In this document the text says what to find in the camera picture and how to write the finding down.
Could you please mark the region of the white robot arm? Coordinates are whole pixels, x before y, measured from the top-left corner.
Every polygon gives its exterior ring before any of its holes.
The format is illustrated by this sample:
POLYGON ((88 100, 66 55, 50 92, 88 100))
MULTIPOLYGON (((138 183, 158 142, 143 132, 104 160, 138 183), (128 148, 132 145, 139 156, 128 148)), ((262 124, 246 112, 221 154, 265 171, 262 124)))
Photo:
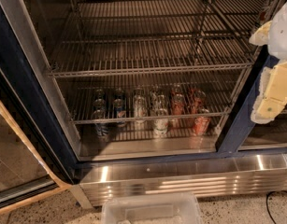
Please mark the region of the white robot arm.
POLYGON ((279 60, 272 68, 263 70, 251 112, 251 121, 267 124, 287 105, 287 2, 271 21, 251 35, 249 42, 255 46, 267 45, 268 53, 279 60))

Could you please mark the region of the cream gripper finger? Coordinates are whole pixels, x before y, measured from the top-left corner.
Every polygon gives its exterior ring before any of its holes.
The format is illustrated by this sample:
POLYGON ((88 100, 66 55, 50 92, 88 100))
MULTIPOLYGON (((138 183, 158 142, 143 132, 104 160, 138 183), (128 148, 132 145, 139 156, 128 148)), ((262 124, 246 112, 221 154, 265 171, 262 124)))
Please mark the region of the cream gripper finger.
POLYGON ((280 60, 273 68, 264 68, 259 94, 251 112, 251 121, 267 124, 287 105, 287 61, 280 60))
POLYGON ((263 24, 256 32, 250 37, 249 42, 255 46, 263 46, 268 43, 268 34, 272 21, 263 24))

